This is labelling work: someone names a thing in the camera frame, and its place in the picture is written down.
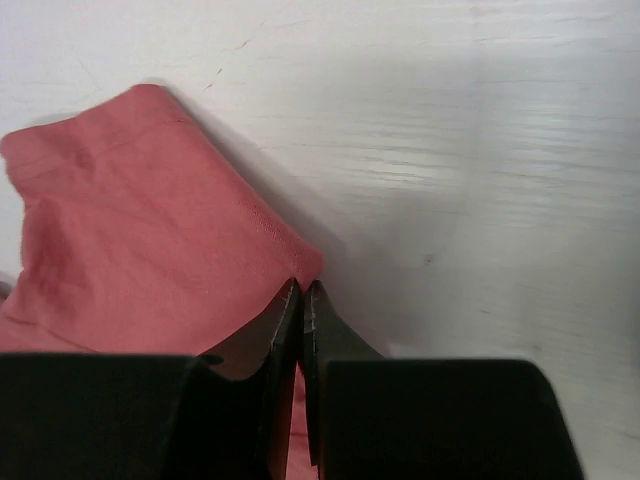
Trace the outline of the salmon pink t shirt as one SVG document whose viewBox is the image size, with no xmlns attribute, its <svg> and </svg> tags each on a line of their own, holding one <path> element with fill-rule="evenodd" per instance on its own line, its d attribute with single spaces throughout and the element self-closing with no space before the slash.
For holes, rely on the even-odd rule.
<svg viewBox="0 0 640 480">
<path fill-rule="evenodd" d="M 1 154 L 24 203 L 1 358 L 198 356 L 321 273 L 321 253 L 163 87 L 8 133 Z"/>
</svg>

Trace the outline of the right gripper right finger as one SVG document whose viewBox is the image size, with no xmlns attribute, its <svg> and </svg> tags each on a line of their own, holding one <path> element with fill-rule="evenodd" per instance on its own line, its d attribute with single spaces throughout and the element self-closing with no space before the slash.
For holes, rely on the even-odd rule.
<svg viewBox="0 0 640 480">
<path fill-rule="evenodd" d="M 320 282 L 305 296 L 311 463 L 323 479 L 580 479 L 554 390 L 521 359 L 392 359 Z"/>
</svg>

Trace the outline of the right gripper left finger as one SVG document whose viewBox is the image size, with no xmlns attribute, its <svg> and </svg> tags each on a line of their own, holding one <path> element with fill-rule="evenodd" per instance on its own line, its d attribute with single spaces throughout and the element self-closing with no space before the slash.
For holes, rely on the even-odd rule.
<svg viewBox="0 0 640 480">
<path fill-rule="evenodd" d="M 301 289 L 198 356 L 1 358 L 5 479 L 281 479 Z"/>
</svg>

